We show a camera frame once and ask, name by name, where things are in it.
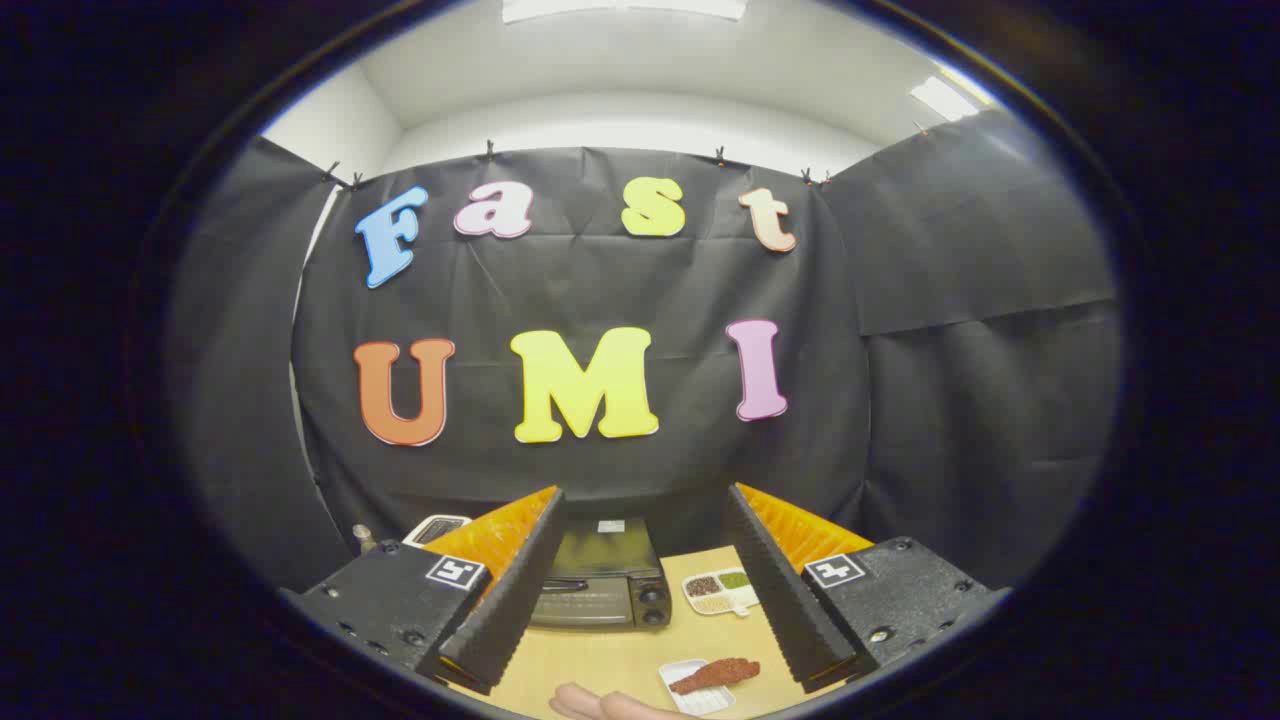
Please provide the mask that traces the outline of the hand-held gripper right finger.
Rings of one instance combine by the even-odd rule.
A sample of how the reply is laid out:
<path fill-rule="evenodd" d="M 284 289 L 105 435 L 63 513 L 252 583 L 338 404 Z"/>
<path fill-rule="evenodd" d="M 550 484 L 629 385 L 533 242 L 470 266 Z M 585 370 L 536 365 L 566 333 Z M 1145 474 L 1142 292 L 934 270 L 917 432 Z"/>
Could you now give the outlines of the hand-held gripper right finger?
<path fill-rule="evenodd" d="M 874 543 L 742 483 L 728 491 L 727 533 L 808 692 L 918 656 L 1007 596 L 918 539 Z"/>

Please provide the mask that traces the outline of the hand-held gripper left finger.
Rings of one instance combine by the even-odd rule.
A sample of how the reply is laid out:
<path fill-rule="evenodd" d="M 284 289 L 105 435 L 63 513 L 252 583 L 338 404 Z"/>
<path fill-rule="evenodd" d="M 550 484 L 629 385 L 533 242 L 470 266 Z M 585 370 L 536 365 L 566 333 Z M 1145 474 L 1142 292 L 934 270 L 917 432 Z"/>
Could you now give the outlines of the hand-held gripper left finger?
<path fill-rule="evenodd" d="M 360 653 L 488 694 L 531 621 L 564 527 L 564 493 L 549 486 L 426 544 L 383 542 L 284 598 Z"/>

